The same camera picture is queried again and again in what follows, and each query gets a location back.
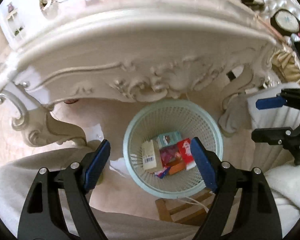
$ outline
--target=floor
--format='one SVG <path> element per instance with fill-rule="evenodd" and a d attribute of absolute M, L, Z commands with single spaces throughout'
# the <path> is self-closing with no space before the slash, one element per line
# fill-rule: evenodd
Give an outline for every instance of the floor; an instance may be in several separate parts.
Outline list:
<path fill-rule="evenodd" d="M 9 52 L 7 42 L 0 31 L 0 55 Z M 222 114 L 218 95 L 221 88 L 228 82 L 226 76 L 218 77 L 202 92 L 191 92 L 188 97 L 208 111 L 217 121 Z M 145 103 L 122 103 L 113 100 L 81 99 L 79 102 L 55 106 L 52 116 L 64 122 L 74 123 L 82 127 L 90 139 L 106 138 L 111 143 L 111 160 L 123 157 L 122 140 L 125 130 L 133 116 L 142 109 Z M 20 132 L 12 130 L 11 117 L 18 116 L 14 106 L 6 101 L 0 105 L 0 166 L 5 163 L 57 148 L 72 147 L 71 142 L 59 146 L 57 144 L 45 147 L 31 148 L 23 143 Z M 241 130 L 232 138 L 224 138 L 224 160 L 230 160 L 236 167 L 248 167 L 249 161 L 242 158 L 245 152 L 254 150 L 250 133 Z M 93 191 L 90 205 L 105 212 L 119 212 L 140 217 L 158 219 L 155 206 L 157 198 L 143 191 L 131 179 L 122 177 L 106 166 L 103 182 Z"/>

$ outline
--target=wooden stool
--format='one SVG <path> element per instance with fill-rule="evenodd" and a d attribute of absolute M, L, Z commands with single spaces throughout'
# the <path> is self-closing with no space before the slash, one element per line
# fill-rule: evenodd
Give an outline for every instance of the wooden stool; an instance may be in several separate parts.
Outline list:
<path fill-rule="evenodd" d="M 194 199 L 199 201 L 199 202 L 202 202 L 203 200 L 208 199 L 211 196 L 212 196 L 212 194 L 210 194 L 208 192 L 208 193 L 200 195 L 200 196 L 198 196 Z M 202 209 L 200 209 L 200 210 L 198 210 L 194 213 L 191 213 L 190 215 L 187 215 L 187 216 L 185 216 L 181 219 L 173 221 L 173 219 L 171 217 L 172 215 L 177 214 L 181 211 L 184 211 L 184 210 L 192 207 L 193 205 L 189 204 L 189 203 L 185 203 L 185 204 L 182 204 L 181 206 L 177 206 L 175 208 L 172 208 L 172 209 L 168 210 L 167 207 L 166 207 L 166 202 L 167 201 L 168 200 L 164 199 L 164 198 L 160 198 L 160 199 L 157 199 L 155 201 L 155 204 L 157 206 L 157 210 L 158 210 L 158 213 L 159 213 L 159 219 L 160 220 L 167 221 L 167 222 L 179 223 L 179 224 L 185 224 L 185 225 L 191 225 L 191 226 L 201 226 L 203 221 L 205 220 L 205 217 L 206 217 L 207 213 L 204 210 L 204 208 L 202 208 Z"/>

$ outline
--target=basket rim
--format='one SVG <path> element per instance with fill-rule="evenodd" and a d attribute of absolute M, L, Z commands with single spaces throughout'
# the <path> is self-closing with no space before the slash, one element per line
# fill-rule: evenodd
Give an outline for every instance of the basket rim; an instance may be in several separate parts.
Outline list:
<path fill-rule="evenodd" d="M 136 125 L 138 125 L 140 119 L 145 114 L 153 111 L 154 109 L 158 108 L 158 106 L 179 106 L 179 107 L 188 107 L 192 111 L 203 114 L 206 118 L 207 123 L 210 125 L 210 127 L 213 130 L 213 133 L 216 138 L 216 152 L 218 153 L 218 158 L 222 160 L 223 157 L 223 138 L 221 136 L 221 132 L 218 128 L 217 122 L 212 118 L 212 116 L 204 110 L 199 105 L 183 99 L 164 99 L 157 102 L 154 102 L 152 104 L 149 104 L 148 106 L 145 106 L 142 108 L 130 121 L 127 130 L 125 132 L 124 138 L 123 138 L 123 157 L 124 161 L 126 163 L 127 169 L 129 171 L 129 174 L 131 175 L 132 179 L 137 183 L 139 187 L 141 187 L 146 192 L 150 193 L 151 195 L 160 197 L 160 198 L 167 198 L 167 199 L 176 199 L 176 198 L 183 198 L 183 197 L 189 197 L 192 196 L 199 191 L 203 190 L 206 186 L 204 181 L 202 180 L 200 183 L 198 183 L 196 186 L 183 190 L 178 191 L 174 193 L 167 193 L 167 191 L 159 190 L 146 182 L 144 182 L 140 176 L 134 171 L 132 164 L 131 164 L 131 158 L 128 153 L 130 140 L 131 140 L 131 131 L 134 129 Z"/>

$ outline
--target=barcode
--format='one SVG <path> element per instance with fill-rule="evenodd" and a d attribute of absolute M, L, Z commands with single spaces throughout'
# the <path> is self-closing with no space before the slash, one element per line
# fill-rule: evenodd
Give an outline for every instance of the barcode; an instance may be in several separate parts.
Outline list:
<path fill-rule="evenodd" d="M 152 157 L 148 157 L 145 159 L 145 163 L 148 163 L 148 162 L 153 162 L 154 158 L 153 156 Z"/>

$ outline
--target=basket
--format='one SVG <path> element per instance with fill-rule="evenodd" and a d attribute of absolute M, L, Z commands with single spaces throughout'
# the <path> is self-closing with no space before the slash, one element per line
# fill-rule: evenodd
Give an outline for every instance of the basket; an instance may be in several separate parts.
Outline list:
<path fill-rule="evenodd" d="M 141 144 L 153 137 L 179 131 L 182 138 L 198 137 L 207 150 L 223 155 L 221 133 L 213 118 L 187 100 L 162 100 L 144 107 L 130 122 L 123 140 L 123 156 L 133 180 L 145 191 L 161 198 L 192 196 L 205 188 L 197 167 L 163 179 L 143 170 Z"/>

